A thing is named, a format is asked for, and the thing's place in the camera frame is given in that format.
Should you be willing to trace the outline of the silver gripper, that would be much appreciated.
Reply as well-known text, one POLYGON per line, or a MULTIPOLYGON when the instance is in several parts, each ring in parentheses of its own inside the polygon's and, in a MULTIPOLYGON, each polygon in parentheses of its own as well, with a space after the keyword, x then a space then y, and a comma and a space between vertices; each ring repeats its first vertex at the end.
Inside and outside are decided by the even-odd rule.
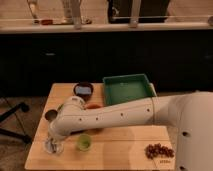
POLYGON ((44 141, 45 151, 50 154, 60 154, 63 151, 63 140, 63 136, 48 134, 44 141))

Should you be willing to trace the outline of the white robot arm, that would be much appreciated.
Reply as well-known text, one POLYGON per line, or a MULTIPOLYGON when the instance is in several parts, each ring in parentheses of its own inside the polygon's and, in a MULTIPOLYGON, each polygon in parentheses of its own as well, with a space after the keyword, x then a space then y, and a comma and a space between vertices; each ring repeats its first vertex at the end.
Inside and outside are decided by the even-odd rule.
POLYGON ((213 171, 213 92, 149 97, 98 109, 86 109, 69 97, 49 122, 44 148, 60 153, 62 142, 83 130, 136 125, 171 125, 178 129, 178 171, 213 171))

